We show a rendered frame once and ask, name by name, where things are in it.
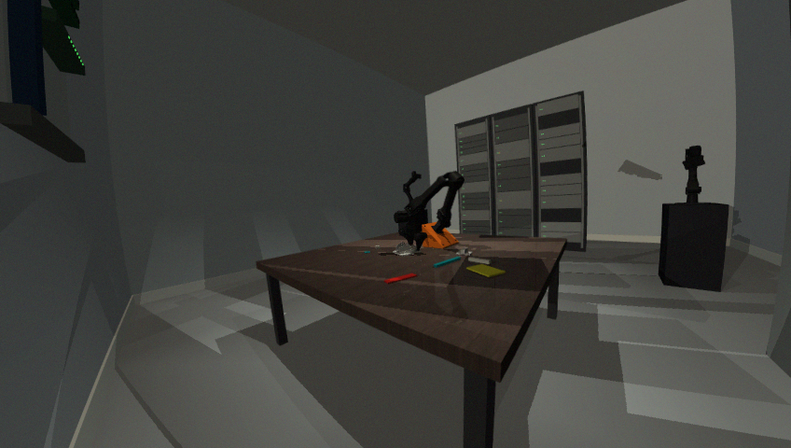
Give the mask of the teal flat bar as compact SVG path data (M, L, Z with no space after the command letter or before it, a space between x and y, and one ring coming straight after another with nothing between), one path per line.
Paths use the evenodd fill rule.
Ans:
M458 258L458 257L457 257L457 258L454 258L454 259L449 259L449 260L446 260L446 261L440 262L440 263L438 263L438 264L434 264L434 267L435 267L435 268L439 268L439 267L445 266L445 265L447 265L447 264L453 263L453 262L455 262L455 261L458 261L458 260L461 260L461 258Z

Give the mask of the yellow flat rectangular plate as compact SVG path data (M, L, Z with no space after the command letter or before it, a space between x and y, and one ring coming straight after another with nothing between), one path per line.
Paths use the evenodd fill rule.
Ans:
M493 277L493 276L496 276L496 275L498 275L500 273L505 273L506 272L506 271L501 271L501 270L495 269L494 267L487 266L487 265L484 265L484 264L479 264L479 265L470 266L470 267L466 267L466 268L468 270L471 270L471 271L473 271L475 273L479 273L479 274L485 275L487 277Z

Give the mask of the dark red flat bar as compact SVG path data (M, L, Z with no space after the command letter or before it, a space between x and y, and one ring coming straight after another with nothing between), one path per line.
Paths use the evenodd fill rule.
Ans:
M403 281L403 280L411 279L411 278L414 278L414 277L417 277L417 275L411 273L411 274L407 274L407 275L403 275L403 276L399 276L399 277L396 277L396 278L385 280L384 283L389 285L389 284L393 284L393 283L400 282L400 281Z

